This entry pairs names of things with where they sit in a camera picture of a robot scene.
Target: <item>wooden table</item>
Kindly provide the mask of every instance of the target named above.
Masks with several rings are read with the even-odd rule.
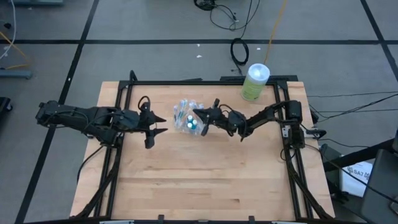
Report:
[[[302,103],[303,125],[312,127],[303,83],[288,82],[288,86],[290,99]],[[97,105],[113,106],[117,87],[118,82],[104,82]],[[167,120],[158,127],[169,130],[158,135],[149,150],[144,147],[143,134],[124,138],[112,219],[156,220],[159,214],[167,220],[248,220],[250,215],[256,220],[295,219],[286,164],[280,158],[282,138],[277,123],[257,128],[243,142],[215,126],[210,126],[205,137],[179,133],[173,127],[173,106],[182,98],[202,102],[206,108],[219,98],[247,118],[275,103],[271,86],[265,86],[253,103],[243,100],[240,90],[241,86],[133,87],[130,110],[138,111],[139,98],[149,96],[152,110]],[[306,144],[318,146],[312,139],[306,139]],[[89,140],[85,156],[98,146],[98,141]],[[80,212],[98,189],[104,155],[105,150],[83,168],[71,215]],[[309,190],[334,216],[319,152],[302,149],[302,158]],[[101,214],[107,201],[105,193]]]

